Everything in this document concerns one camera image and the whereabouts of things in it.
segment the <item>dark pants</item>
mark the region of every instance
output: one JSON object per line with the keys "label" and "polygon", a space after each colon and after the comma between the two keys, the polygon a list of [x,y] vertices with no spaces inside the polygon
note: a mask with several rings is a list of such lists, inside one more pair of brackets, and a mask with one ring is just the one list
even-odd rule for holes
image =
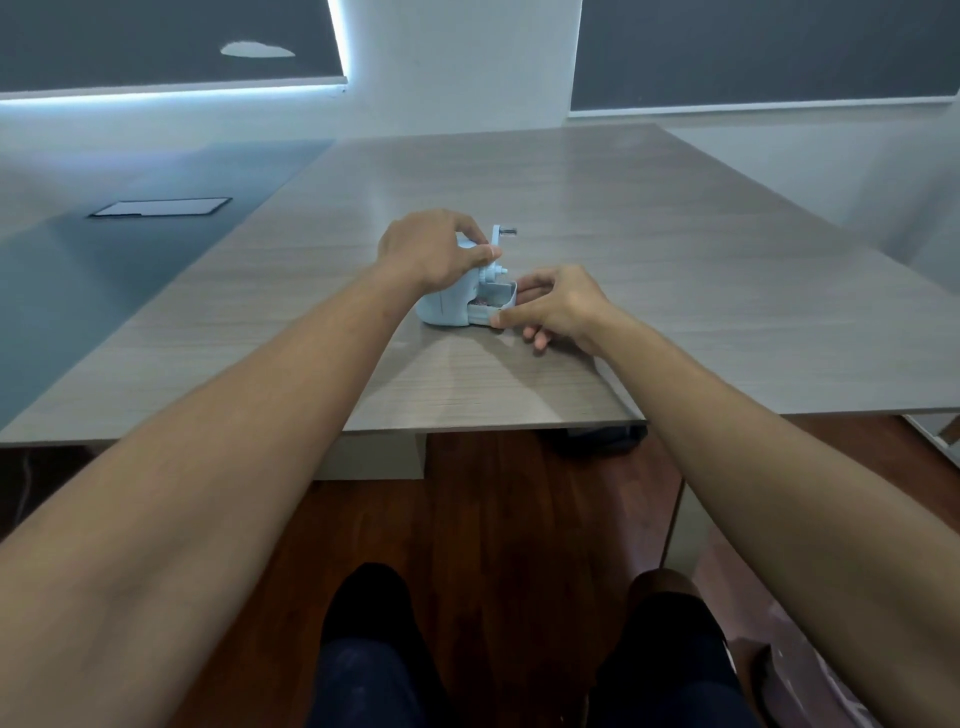
{"label": "dark pants", "polygon": [[[308,728],[459,725],[403,579],[365,564],[324,620]],[[756,728],[723,632],[704,602],[657,593],[636,606],[589,694],[588,726]]]}

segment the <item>light blue pencil sharpener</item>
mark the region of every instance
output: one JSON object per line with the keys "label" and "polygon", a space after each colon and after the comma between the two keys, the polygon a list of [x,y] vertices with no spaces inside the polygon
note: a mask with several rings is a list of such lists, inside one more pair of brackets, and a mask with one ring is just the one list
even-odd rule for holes
{"label": "light blue pencil sharpener", "polygon": [[[492,245],[500,244],[500,226],[493,226]],[[475,243],[458,235],[461,248]],[[486,268],[474,268],[460,280],[437,293],[429,293],[414,306],[420,320],[439,327],[465,327],[470,324],[487,327],[490,317],[502,308],[516,303],[516,283],[497,280],[507,269],[494,261]]]}

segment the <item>dark roller blind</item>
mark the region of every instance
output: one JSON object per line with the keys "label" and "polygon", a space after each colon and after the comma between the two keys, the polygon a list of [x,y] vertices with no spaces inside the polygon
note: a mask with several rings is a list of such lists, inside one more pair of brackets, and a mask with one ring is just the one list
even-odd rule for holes
{"label": "dark roller blind", "polygon": [[951,96],[957,0],[584,0],[571,108]]}
{"label": "dark roller blind", "polygon": [[[220,53],[238,40],[295,56]],[[342,75],[325,0],[0,2],[0,92]]]}

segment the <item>table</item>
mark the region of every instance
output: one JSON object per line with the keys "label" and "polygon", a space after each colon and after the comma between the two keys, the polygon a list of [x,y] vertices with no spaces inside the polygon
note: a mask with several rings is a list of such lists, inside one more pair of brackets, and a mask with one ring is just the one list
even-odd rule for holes
{"label": "table", "polygon": [[[117,439],[343,286],[392,219],[430,206],[516,226],[513,272],[583,263],[615,303],[776,412],[960,408],[959,302],[657,126],[584,125],[336,142],[0,444]],[[410,315],[345,433],[641,418],[589,357],[534,357],[511,332]]]}

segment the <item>light strip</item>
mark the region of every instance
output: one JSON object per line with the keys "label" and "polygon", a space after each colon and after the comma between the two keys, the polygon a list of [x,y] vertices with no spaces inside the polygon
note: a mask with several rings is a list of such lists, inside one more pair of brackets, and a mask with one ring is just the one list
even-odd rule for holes
{"label": "light strip", "polygon": [[330,8],[330,22],[333,24],[333,35],[337,38],[337,50],[340,52],[340,67],[344,70],[344,76],[348,79],[353,78],[350,72],[353,70],[350,58],[350,44],[347,40],[347,22],[344,19],[344,0],[326,0]]}
{"label": "light strip", "polygon": [[18,99],[0,99],[0,106],[78,106],[103,103],[139,103],[144,101],[182,98],[208,99],[224,96],[256,96],[307,93],[322,90],[337,91],[346,84],[297,84],[276,86],[246,86],[241,88],[187,88],[169,91],[132,91],[129,93],[88,93],[71,96],[33,96]]}
{"label": "light strip", "polygon": [[248,84],[244,82],[225,82],[218,84],[187,84],[170,85],[169,88],[163,86],[142,86],[142,91],[126,91],[123,88],[87,89],[86,91],[64,91],[62,95],[54,91],[55,95],[14,95],[12,98],[2,98],[0,96],[0,107],[56,107],[56,106],[77,106],[89,104],[127,104],[141,103],[158,100],[174,99],[208,99],[229,96],[257,96],[257,95],[291,95],[300,93],[317,92],[339,92],[344,90],[349,78],[350,53],[347,40],[347,26],[344,21],[342,8],[343,0],[327,0],[330,8],[330,20],[333,24],[333,34],[337,40],[337,50],[340,54],[340,65],[343,68],[342,77],[330,79],[290,79],[289,83],[283,80],[275,81],[253,81]]}

